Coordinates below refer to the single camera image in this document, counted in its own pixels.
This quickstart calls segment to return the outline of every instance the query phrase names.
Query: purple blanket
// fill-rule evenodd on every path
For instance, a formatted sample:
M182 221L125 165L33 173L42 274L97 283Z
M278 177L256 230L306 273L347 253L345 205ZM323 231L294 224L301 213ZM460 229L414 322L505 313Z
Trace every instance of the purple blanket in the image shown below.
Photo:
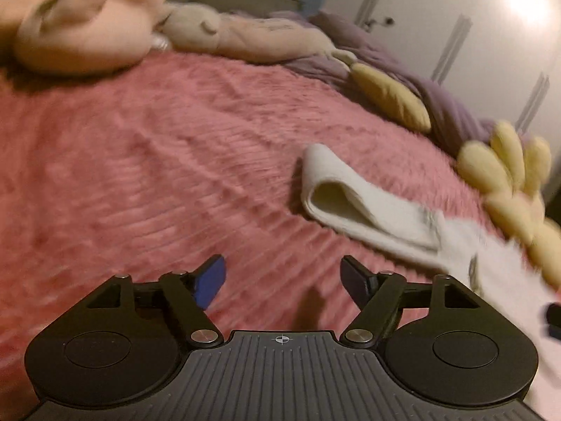
M425 104L430 115L433 142L454 158L466 141L487 143L494 126L481 121L449 92L430 79L409 72L384 47L365 31L335 14L320 12L308 20L293 12L276 12L271 16L316 26L328 35L339 49L353 52L360 61L390 75L408 87ZM320 56L288 61L284 64L295 73L326 82L352 101L380 113L368 102L350 75L337 62Z

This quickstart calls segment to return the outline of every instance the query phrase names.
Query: crosshair symbol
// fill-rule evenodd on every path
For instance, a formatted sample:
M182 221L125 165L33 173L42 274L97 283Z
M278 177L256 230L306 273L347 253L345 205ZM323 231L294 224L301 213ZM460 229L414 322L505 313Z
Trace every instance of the crosshair symbol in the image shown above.
M273 340L275 342L278 342L281 345L284 345L285 343L287 343L289 340L292 340L292 339L289 339L287 336L278 336L278 337L275 337Z

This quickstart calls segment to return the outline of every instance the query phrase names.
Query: pink ribbed bedspread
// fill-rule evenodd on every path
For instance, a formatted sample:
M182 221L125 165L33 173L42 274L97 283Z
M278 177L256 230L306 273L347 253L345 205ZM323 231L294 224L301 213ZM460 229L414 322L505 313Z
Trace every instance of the pink ribbed bedspread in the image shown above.
M299 159L313 142L394 194L492 229L427 139L281 66L154 54L112 78L57 85L4 70L0 419L35 404L29 341L115 273L157 280L222 253L227 282L210 316L226 336L340 333L357 313L338 279L344 254L422 279L303 216Z

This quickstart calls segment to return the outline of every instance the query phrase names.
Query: wardrobe door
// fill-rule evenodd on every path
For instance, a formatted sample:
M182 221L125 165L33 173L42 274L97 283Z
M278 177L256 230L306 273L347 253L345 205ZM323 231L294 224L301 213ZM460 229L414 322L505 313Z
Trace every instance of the wardrobe door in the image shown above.
M364 0L358 24L413 72L433 77L459 21L476 0Z
M479 118L517 122L557 50L561 0L478 0L442 83Z
M549 142L553 171L556 171L561 167L561 55L557 56L546 76L535 113L528 120L524 125L527 131Z

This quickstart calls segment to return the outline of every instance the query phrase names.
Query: white wardrobe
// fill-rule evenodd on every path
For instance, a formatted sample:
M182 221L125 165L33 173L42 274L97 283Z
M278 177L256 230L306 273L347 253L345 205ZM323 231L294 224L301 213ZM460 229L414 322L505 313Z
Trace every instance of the white wardrobe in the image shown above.
M548 139L561 161L561 0L326 0L480 118Z

